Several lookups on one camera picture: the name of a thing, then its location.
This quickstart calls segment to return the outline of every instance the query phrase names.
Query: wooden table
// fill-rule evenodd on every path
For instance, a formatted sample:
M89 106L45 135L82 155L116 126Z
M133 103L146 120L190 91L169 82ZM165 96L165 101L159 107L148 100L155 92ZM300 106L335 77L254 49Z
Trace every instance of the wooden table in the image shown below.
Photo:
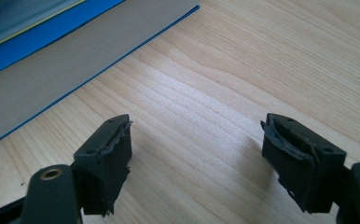
M205 0L201 9L0 141L0 206L130 114L115 215L85 223L335 223L303 214L261 157L268 112L360 161L360 1Z

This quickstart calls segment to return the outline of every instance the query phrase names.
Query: clamp jaw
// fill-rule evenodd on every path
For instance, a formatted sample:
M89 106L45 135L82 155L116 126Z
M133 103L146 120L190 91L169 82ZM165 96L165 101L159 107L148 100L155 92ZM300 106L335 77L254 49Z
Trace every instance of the clamp jaw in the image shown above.
M128 115L107 120L74 154L69 165L35 173L26 197L0 208L0 223L82 223L85 215L114 213L114 201L130 172Z
M338 223L360 223L360 162L346 168L346 152L294 119L268 114L262 156L279 174L300 209L328 213L339 206Z

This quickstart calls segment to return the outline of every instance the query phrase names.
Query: gray book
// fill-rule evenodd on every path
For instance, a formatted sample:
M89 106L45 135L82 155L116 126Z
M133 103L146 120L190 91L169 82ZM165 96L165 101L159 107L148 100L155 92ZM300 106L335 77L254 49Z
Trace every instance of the gray book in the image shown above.
M183 19L198 3L127 0L2 70L0 139Z

